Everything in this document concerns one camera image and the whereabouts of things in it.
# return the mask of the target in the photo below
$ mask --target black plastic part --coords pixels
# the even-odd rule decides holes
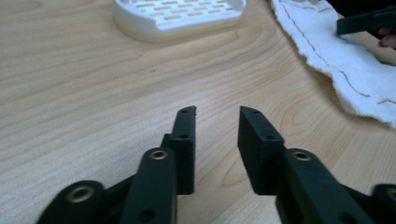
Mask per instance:
[[[371,196],[349,187],[345,188],[375,223],[396,223],[396,185],[376,185]]]
[[[126,223],[176,223],[176,194],[194,192],[195,115],[195,106],[177,112],[172,133],[164,136],[161,147],[143,156],[136,175],[106,190],[95,181],[72,184],[59,193],[37,223],[115,224],[121,218]],[[156,150],[165,152],[166,158],[148,159]],[[81,189],[76,197],[89,193],[89,199],[69,203],[65,198],[76,189]],[[136,214],[134,209],[141,206],[147,209]]]
[[[389,28],[396,32],[396,5],[382,10],[345,17],[337,21],[337,34],[346,35],[361,31],[378,31]]]
[[[97,223],[95,215],[104,195],[102,184],[79,181],[63,189],[42,214],[37,224]]]
[[[172,133],[167,133],[161,143],[176,155],[178,195],[194,193],[195,115],[195,106],[179,110]]]
[[[242,106],[239,122],[239,151],[253,190],[276,195],[282,223],[396,223],[395,185],[378,185],[366,196],[338,183],[313,153],[285,149],[260,111]]]
[[[259,195],[276,195],[279,184],[279,154],[284,140],[262,112],[241,106],[238,147],[251,186]]]
[[[303,223],[374,223],[313,153],[294,148],[282,157],[282,177]]]
[[[176,161],[165,147],[145,153],[125,202],[120,224],[176,223]]]

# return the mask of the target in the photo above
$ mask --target screw hole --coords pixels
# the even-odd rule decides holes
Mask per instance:
[[[340,215],[338,215],[338,220],[340,220],[342,223],[346,224],[355,224],[357,223],[356,219],[350,215],[349,213],[342,212]]]
[[[154,151],[151,152],[151,154],[149,155],[152,159],[159,161],[159,160],[163,160],[168,156],[168,153],[166,153],[165,151]]]
[[[155,212],[151,209],[146,209],[139,213],[139,221],[148,223],[155,218]]]
[[[293,156],[295,159],[299,160],[299,161],[310,161],[311,157],[306,155],[303,152],[294,152]]]
[[[91,198],[95,190],[89,186],[81,186],[73,189],[67,195],[67,201],[70,203],[82,203]]]

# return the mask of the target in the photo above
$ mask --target white towel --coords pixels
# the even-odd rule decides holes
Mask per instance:
[[[343,108],[396,129],[396,67],[382,64],[350,35],[338,36],[327,1],[272,0],[273,11],[308,65],[332,79]]]

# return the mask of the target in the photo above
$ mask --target white soap dish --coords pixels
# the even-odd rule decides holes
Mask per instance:
[[[114,0],[114,21],[127,35],[162,42],[236,25],[246,0]]]

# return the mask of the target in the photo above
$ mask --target wooden table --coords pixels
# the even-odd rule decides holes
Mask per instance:
[[[264,0],[233,28],[161,44],[121,33],[111,1],[0,3],[0,223],[35,223],[82,179],[108,188],[196,105],[196,192],[178,223],[279,223],[256,196],[236,146],[239,106],[260,110],[287,147],[317,154],[370,193],[396,182],[396,132],[348,115],[332,81],[305,64]],[[360,37],[384,62],[393,50]]]

